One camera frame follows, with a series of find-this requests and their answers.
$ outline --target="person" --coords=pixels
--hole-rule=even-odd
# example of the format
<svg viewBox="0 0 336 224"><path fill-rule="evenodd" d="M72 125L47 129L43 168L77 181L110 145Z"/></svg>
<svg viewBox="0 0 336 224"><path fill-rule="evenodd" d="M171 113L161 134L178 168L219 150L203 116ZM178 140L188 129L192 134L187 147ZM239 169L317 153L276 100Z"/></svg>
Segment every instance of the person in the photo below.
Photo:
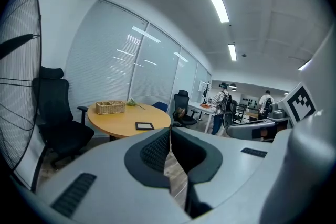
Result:
<svg viewBox="0 0 336 224"><path fill-rule="evenodd" d="M216 111L215 111L215 116L214 116L214 126L212 129L213 135L216 135L219 129L221 128L221 124L223 121L223 114L224 110L222 109L221 103L223 101L223 98L228 96L229 93L227 91L228 84L225 82L222 82L221 85L219 85L221 88L221 91L216 94L214 97L209 98L209 103L215 104L216 105Z"/></svg>
<svg viewBox="0 0 336 224"><path fill-rule="evenodd" d="M265 95L259 100L259 120L267 118L270 104L274 104L274 98L271 96L270 91L267 90Z"/></svg>

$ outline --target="floor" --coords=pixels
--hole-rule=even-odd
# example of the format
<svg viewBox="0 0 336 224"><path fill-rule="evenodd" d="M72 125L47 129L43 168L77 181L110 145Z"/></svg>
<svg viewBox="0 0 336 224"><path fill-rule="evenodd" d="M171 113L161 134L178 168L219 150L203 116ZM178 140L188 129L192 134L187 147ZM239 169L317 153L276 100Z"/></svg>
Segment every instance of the floor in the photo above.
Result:
<svg viewBox="0 0 336 224"><path fill-rule="evenodd" d="M193 130L204 132L205 126L208 120L208 115L202 115L202 121L198 121L197 124L191 126L190 128ZM212 124L210 124L208 133L211 134ZM217 134L218 136L228 137L224 131L224 128L221 127L220 131ZM108 137L100 137L93 138L87 144L85 148L82 149L83 152L88 151L95 146L101 145L103 143L107 143L109 141ZM50 165L52 159L56 158L56 153L52 153L49 150L46 152L44 157L41 170L39 172L38 181L37 181L37 189L45 182L47 179L51 178L57 170L53 169ZM65 158L59 162L57 162L57 168L62 169L66 165L71 162L71 158ZM175 201L184 209L185 198L186 198L186 190L187 190L187 175L183 171L180 164L177 162L176 158L172 151L169 152L166 162L164 175L169 177L171 183L171 195L175 199Z"/></svg>

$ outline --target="person wearing striped shirt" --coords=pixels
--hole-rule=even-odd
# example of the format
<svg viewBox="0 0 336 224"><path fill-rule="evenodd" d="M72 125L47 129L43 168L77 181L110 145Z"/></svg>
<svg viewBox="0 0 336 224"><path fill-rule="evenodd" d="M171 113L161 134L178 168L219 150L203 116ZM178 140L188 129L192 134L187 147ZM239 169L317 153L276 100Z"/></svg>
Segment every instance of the person wearing striped shirt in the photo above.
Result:
<svg viewBox="0 0 336 224"><path fill-rule="evenodd" d="M216 94L214 97L209 98L209 103L216 105L216 111L215 111L215 116L214 116L214 126L213 126L212 133L211 133L213 135L216 135L219 129L221 128L220 126L222 124L223 114L224 114L224 110L222 109L221 103L223 101L223 98L229 95L227 91L228 84L226 84L225 82L222 82L222 84L219 86L221 87L222 90L218 94Z"/></svg>

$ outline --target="black tablet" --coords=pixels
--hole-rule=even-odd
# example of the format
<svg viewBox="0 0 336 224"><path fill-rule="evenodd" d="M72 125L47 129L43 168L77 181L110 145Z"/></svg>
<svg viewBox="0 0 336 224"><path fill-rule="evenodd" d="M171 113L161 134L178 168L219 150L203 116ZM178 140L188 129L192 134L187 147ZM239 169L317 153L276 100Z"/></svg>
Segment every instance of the black tablet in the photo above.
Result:
<svg viewBox="0 0 336 224"><path fill-rule="evenodd" d="M137 130L153 130L153 124L151 122L136 122L135 128Z"/></svg>

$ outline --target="man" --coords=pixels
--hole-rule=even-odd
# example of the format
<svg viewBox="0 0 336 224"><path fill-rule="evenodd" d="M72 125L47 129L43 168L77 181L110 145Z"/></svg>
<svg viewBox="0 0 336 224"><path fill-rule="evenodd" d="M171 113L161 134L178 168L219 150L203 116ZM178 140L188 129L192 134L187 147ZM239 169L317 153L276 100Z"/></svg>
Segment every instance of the man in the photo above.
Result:
<svg viewBox="0 0 336 224"><path fill-rule="evenodd" d="M214 127L211 133L213 135L216 135L219 129L221 128L220 126L222 124L223 114L224 114L224 110L222 109L221 103L223 101L223 98L229 95L229 93L226 90L228 87L228 84L226 84L225 82L222 82L222 84L219 86L221 88L221 91L214 97L209 98L209 103L216 105L216 111L215 111L215 117L214 117Z"/></svg>
<svg viewBox="0 0 336 224"><path fill-rule="evenodd" d="M274 98L270 94L270 91L267 90L259 100L259 120L267 118L269 105L274 104Z"/></svg>

